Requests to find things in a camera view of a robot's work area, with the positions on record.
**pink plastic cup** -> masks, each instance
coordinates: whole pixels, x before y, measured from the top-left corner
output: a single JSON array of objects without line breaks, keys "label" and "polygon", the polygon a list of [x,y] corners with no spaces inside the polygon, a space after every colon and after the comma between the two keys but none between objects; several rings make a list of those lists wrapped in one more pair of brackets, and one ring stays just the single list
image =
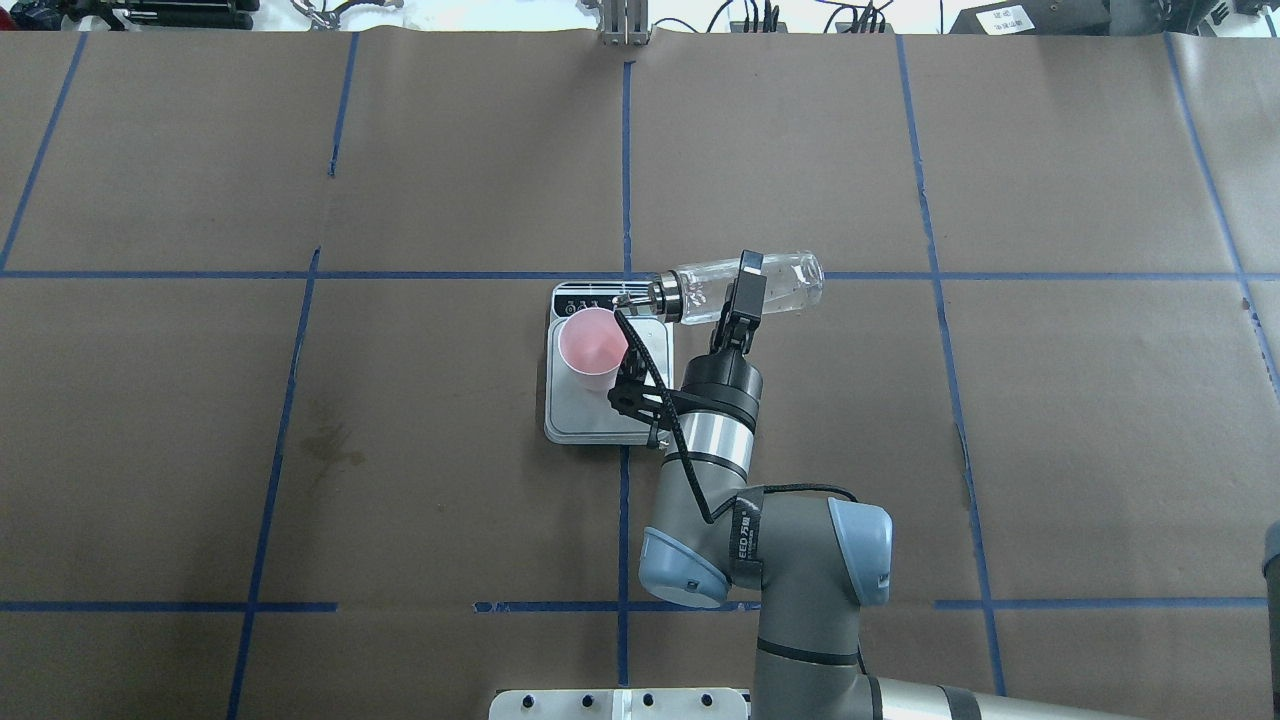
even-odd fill
[{"label": "pink plastic cup", "polygon": [[618,377],[627,352],[627,338],[604,307],[573,313],[561,325],[557,350],[577,382],[593,392],[607,392]]}]

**digital scale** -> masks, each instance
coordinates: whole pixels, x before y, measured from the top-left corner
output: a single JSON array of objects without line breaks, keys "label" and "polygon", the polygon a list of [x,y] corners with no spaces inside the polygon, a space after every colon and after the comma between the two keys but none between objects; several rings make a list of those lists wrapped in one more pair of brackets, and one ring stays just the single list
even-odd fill
[{"label": "digital scale", "polygon": [[[643,296],[646,282],[567,282],[552,291],[550,324],[547,328],[547,415],[543,429],[547,438],[561,445],[645,445],[649,425],[620,415],[609,406],[604,392],[582,387],[564,364],[558,351],[561,329],[570,315],[586,307],[613,307],[613,299],[630,293]],[[672,327],[654,315],[635,315],[631,324],[644,341],[662,380],[671,386],[675,363]],[[668,433],[662,432],[663,438]]]}]

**clear bottle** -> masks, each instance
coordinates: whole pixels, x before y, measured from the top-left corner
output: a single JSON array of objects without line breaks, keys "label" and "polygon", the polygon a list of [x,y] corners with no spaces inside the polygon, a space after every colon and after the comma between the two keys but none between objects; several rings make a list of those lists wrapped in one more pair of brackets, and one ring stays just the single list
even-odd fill
[{"label": "clear bottle", "polygon": [[[686,325],[719,319],[728,286],[737,278],[739,259],[680,265],[655,275],[650,297],[667,322]],[[777,252],[764,256],[762,274],[764,313],[813,307],[822,300],[822,265],[813,252]]]}]

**white mounting plate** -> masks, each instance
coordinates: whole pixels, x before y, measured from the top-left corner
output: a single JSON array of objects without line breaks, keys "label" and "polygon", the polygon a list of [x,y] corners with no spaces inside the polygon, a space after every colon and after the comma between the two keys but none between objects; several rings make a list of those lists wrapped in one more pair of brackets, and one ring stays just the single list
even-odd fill
[{"label": "white mounting plate", "polygon": [[[582,698],[590,696],[590,707]],[[645,696],[653,701],[645,705]],[[703,696],[712,703],[704,705]],[[526,700],[531,705],[525,707]],[[607,691],[506,691],[489,720],[746,720],[749,705],[732,688],[631,688]]]},{"label": "white mounting plate", "polygon": [[[543,429],[548,439],[561,445],[645,445],[649,425],[620,415],[609,406],[605,393],[584,388],[557,352],[566,320],[568,318],[556,318],[547,331],[547,415]],[[658,364],[662,380],[669,384],[673,363],[671,325],[652,315],[632,318],[631,324]]]}]

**sticker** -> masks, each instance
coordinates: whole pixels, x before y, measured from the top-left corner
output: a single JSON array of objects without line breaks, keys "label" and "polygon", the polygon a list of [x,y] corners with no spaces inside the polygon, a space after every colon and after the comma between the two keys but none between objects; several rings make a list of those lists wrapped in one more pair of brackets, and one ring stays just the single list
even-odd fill
[{"label": "sticker", "polygon": [[1036,29],[1021,5],[997,8],[974,17],[982,23],[982,29],[987,31],[987,35],[1010,35],[1024,29]]}]

